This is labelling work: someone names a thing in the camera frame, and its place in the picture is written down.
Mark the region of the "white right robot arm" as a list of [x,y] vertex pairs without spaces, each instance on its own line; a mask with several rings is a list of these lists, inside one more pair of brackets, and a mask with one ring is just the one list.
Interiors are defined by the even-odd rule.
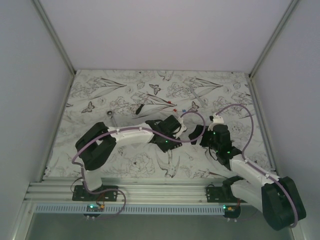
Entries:
[[236,175],[226,179],[221,190],[226,202],[241,199],[259,210],[268,223],[276,230],[295,227],[307,213],[295,182],[288,176],[279,177],[265,171],[248,158],[243,158],[243,151],[236,148],[231,140],[227,125],[217,124],[213,128],[197,125],[188,136],[196,144],[214,153],[217,162]]

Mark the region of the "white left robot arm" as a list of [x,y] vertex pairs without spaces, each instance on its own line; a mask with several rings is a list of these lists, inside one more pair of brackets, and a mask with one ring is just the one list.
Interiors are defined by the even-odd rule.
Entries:
[[91,201],[102,195],[100,168],[116,147],[133,144],[155,144],[162,152],[180,147],[180,136],[187,130],[182,117],[170,115],[164,120],[147,120],[139,125],[108,127],[103,122],[93,125],[76,143],[81,175],[86,187],[84,195]]

